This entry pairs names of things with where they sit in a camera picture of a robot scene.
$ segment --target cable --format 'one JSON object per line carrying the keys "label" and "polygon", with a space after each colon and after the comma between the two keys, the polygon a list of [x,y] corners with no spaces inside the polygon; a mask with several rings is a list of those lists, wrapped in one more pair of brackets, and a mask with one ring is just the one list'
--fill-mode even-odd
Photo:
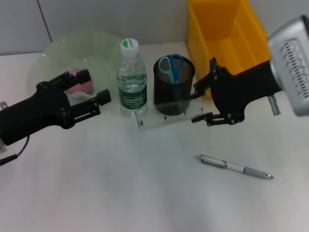
{"label": "cable", "polygon": [[23,148],[20,150],[20,152],[18,154],[15,154],[15,155],[8,156],[6,158],[0,159],[0,166],[5,165],[6,163],[11,162],[11,161],[17,159],[21,155],[21,153],[23,153],[25,148],[27,147],[27,145],[29,143],[29,139],[30,139],[30,136],[28,135],[25,145],[23,146]]}

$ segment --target white wall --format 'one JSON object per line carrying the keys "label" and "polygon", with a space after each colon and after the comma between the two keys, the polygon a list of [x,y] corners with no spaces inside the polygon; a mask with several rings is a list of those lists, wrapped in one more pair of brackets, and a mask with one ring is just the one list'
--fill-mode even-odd
{"label": "white wall", "polygon": [[289,20],[309,15],[309,0],[249,0],[268,34]]}
{"label": "white wall", "polygon": [[42,51],[49,43],[36,0],[0,0],[0,55]]}
{"label": "white wall", "polygon": [[39,0],[52,39],[76,30],[107,30],[140,44],[185,41],[186,0]]}

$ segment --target scissors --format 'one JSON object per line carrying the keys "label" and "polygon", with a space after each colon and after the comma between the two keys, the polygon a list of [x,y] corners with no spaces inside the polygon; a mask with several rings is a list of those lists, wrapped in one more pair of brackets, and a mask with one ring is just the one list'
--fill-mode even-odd
{"label": "scissors", "polygon": [[[174,61],[173,58],[177,58],[180,59],[181,63],[179,65],[179,67],[175,67],[174,66]],[[168,65],[169,65],[169,69],[167,71],[164,71],[161,68],[161,63],[166,60]],[[169,80],[172,84],[179,84],[179,75],[178,75],[178,71],[183,67],[183,57],[179,54],[172,54],[169,57],[162,57],[159,60],[159,70],[163,73],[166,73],[169,76]]]}

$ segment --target black mesh pen cup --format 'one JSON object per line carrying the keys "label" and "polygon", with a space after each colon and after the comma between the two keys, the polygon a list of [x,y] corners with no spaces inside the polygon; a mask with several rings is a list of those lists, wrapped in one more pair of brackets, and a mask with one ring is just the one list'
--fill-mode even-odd
{"label": "black mesh pen cup", "polygon": [[[189,106],[189,101],[186,100],[190,97],[195,67],[189,59],[183,57],[183,66],[178,71],[179,83],[175,84],[171,83],[168,74],[159,69],[159,61],[160,59],[154,64],[154,106],[165,115],[180,115]],[[173,58],[173,63],[175,67],[179,67],[181,60]],[[161,62],[161,69],[169,70],[167,60]]]}

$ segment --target green bottle label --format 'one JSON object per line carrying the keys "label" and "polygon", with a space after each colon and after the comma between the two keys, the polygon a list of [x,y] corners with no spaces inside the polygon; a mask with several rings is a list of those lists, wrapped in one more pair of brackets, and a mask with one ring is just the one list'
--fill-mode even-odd
{"label": "green bottle label", "polygon": [[140,109],[147,103],[147,86],[139,92],[128,93],[119,89],[119,98],[121,104],[130,110]]}

